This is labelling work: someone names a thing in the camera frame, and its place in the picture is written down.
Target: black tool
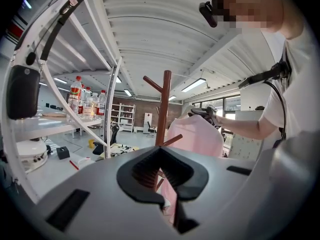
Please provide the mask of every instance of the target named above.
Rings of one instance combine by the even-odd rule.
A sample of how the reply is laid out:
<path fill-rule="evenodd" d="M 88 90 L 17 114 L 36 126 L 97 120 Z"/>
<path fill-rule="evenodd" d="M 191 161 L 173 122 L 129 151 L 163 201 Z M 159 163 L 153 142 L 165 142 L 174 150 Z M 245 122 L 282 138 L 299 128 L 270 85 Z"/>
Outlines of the black tool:
<path fill-rule="evenodd" d="M 57 147 L 56 153 L 58 154 L 60 160 L 70 157 L 69 150 L 66 146 Z"/>
<path fill-rule="evenodd" d="M 224 22 L 235 22 L 236 17 L 231 16 L 228 9 L 224 9 L 224 0 L 211 0 L 199 5 L 199 12 L 212 28 L 218 25 L 217 16 L 223 16 Z"/>

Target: white pipe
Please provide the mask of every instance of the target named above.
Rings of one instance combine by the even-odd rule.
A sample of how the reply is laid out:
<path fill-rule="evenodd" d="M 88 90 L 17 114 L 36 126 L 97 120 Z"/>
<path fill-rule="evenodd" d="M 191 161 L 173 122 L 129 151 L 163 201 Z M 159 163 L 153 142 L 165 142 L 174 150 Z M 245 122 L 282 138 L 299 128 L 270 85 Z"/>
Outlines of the white pipe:
<path fill-rule="evenodd" d="M 108 144 L 110 144 L 110 124 L 111 124 L 111 110 L 112 110 L 112 103 L 114 99 L 114 93 L 116 88 L 116 79 L 119 73 L 120 65 L 122 62 L 122 57 L 118 59 L 116 68 L 113 67 L 110 75 L 107 95 L 106 95 L 106 101 L 105 101 L 105 108 L 104 108 L 104 126 L 103 126 L 103 137 L 104 140 Z M 106 146 L 106 149 L 104 149 L 104 158 L 111 158 L 110 154 L 110 145 Z"/>

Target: black cable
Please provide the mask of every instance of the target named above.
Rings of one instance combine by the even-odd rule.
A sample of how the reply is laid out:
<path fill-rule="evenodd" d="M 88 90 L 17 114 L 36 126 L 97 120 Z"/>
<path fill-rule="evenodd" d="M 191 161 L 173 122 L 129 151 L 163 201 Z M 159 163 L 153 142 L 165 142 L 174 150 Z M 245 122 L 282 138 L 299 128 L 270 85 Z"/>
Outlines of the black cable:
<path fill-rule="evenodd" d="M 279 100 L 281 102 L 282 109 L 283 109 L 283 120 L 284 120 L 282 138 L 281 138 L 281 140 L 283 141 L 286 138 L 286 126 L 287 126 L 287 116 L 286 116 L 286 109 L 285 109 L 284 100 L 282 99 L 281 94 L 278 91 L 277 87 L 275 87 L 272 83 L 270 83 L 268 81 L 264 81 L 263 83 L 270 86 L 275 91 L 275 93 L 278 95 Z"/>
<path fill-rule="evenodd" d="M 60 14 L 58 14 L 55 19 L 52 21 L 52 23 L 50 24 L 50 26 L 46 29 L 46 31 L 44 32 L 43 36 L 40 38 L 39 42 L 36 44 L 33 52 L 35 53 L 39 44 L 41 43 L 42 39 L 45 37 L 45 35 L 48 33 L 49 29 L 51 28 L 51 26 L 57 21 L 57 19 L 59 18 Z"/>
<path fill-rule="evenodd" d="M 51 5 L 52 1 L 53 1 L 53 0 L 51 0 L 51 1 L 49 2 L 48 7 L 50 7 L 50 5 Z M 54 2 L 54 3 L 55 3 L 55 2 Z"/>

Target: pink cloth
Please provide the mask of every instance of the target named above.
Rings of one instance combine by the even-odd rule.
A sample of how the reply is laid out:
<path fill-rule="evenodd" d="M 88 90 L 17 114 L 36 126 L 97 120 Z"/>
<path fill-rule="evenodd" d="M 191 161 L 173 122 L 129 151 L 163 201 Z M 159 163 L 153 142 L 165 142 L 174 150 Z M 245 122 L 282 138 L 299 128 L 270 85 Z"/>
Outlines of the pink cloth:
<path fill-rule="evenodd" d="M 170 140 L 179 134 L 182 134 L 183 138 L 169 147 L 205 156 L 222 156 L 224 147 L 222 135 L 200 115 L 174 120 L 167 132 L 167 139 Z M 161 195 L 170 202 L 170 207 L 166 209 L 165 215 L 173 215 L 170 218 L 170 222 L 173 223 L 177 194 L 167 179 L 164 179 L 162 183 Z"/>

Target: black slot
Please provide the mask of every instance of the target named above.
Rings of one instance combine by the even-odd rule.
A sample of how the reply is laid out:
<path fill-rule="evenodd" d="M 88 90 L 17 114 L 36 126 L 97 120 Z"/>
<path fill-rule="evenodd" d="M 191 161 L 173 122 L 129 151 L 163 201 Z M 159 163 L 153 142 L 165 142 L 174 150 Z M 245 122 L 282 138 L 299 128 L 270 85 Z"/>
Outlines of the black slot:
<path fill-rule="evenodd" d="M 63 232 L 75 217 L 89 194 L 87 191 L 76 189 L 59 205 L 46 222 Z"/>
<path fill-rule="evenodd" d="M 237 166 L 229 166 L 227 168 L 227 171 L 249 176 L 252 170 L 246 169 L 246 168 L 237 167 Z"/>

